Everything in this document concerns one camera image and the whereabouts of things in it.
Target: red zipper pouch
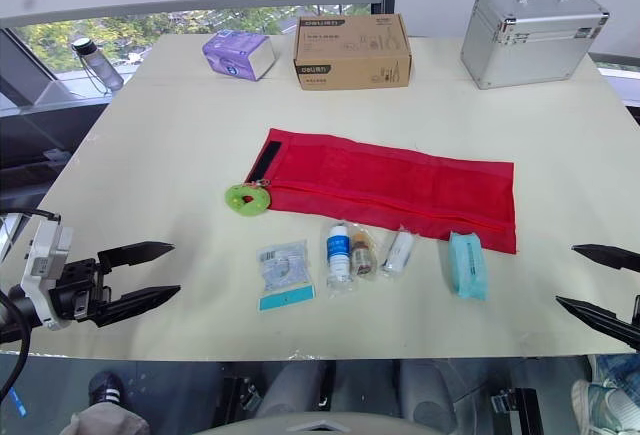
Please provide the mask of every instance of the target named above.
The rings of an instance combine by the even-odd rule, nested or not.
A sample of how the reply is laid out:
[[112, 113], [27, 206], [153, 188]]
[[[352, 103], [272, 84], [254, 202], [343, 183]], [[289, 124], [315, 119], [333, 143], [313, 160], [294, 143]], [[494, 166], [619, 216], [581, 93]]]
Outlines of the red zipper pouch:
[[516, 253], [513, 168], [271, 129], [246, 181], [270, 182], [271, 210], [441, 240], [473, 232], [484, 248]]

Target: water bottle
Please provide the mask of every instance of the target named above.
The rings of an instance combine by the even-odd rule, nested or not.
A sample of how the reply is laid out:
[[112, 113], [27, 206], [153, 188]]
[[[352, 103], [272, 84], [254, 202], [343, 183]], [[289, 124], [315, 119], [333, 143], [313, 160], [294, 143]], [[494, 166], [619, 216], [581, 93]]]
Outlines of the water bottle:
[[353, 281], [349, 264], [349, 235], [347, 227], [340, 224], [329, 230], [327, 238], [327, 259], [329, 261], [330, 287]]
[[96, 44], [90, 38], [79, 38], [71, 44], [73, 50], [98, 76], [105, 87], [115, 92], [124, 85], [122, 76], [116, 72], [113, 65], [104, 54], [98, 50]]

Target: white table surface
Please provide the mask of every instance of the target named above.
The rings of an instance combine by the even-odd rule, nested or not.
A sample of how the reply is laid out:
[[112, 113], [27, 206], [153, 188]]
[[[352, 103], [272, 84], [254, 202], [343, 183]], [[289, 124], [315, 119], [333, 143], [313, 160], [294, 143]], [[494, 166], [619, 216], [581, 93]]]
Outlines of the white table surface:
[[[258, 83], [213, 73], [201, 52], [207, 39], [162, 37], [41, 204], [75, 229], [69, 261], [144, 240], [176, 245], [109, 274], [114, 298], [153, 285], [182, 290], [109, 327], [37, 329], [33, 353], [273, 360], [630, 351], [554, 300], [587, 300], [629, 321], [640, 293], [640, 274], [570, 250], [602, 243], [640, 251], [640, 127], [589, 59], [569, 81], [480, 91], [459, 61], [461, 40], [413, 38], [409, 87], [310, 92], [295, 78], [293, 36], [273, 37], [279, 59]], [[485, 252], [486, 302], [452, 293], [447, 243], [426, 238], [402, 278], [329, 298], [329, 219], [276, 211], [243, 218], [224, 204], [270, 127], [515, 162], [518, 254]], [[32, 220], [1, 267], [5, 290], [21, 276], [35, 227]], [[391, 232], [372, 232], [388, 243]], [[260, 313], [256, 250], [296, 240], [308, 242], [317, 297]]]

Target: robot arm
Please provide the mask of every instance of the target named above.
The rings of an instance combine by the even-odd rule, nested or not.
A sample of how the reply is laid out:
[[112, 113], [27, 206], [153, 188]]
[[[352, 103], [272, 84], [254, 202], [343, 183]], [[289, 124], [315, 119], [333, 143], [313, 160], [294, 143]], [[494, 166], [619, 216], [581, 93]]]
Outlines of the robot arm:
[[[31, 243], [20, 285], [11, 288], [9, 299], [31, 328], [60, 330], [72, 320], [92, 320], [98, 327], [140, 315], [169, 300], [179, 285], [149, 287], [111, 301], [104, 275], [121, 265], [154, 260], [173, 250], [162, 242], [142, 242], [98, 252], [98, 261], [66, 263], [73, 232], [59, 221], [43, 221]], [[21, 330], [9, 310], [0, 307], [0, 343], [21, 338]]]

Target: teal package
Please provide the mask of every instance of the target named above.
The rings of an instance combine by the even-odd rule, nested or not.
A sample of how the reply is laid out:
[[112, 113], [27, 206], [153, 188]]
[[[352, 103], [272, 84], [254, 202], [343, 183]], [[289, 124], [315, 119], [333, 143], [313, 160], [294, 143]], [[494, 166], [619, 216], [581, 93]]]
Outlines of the teal package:
[[486, 300], [489, 291], [487, 266], [478, 236], [475, 233], [459, 235], [451, 232], [449, 261], [453, 286], [458, 296]]

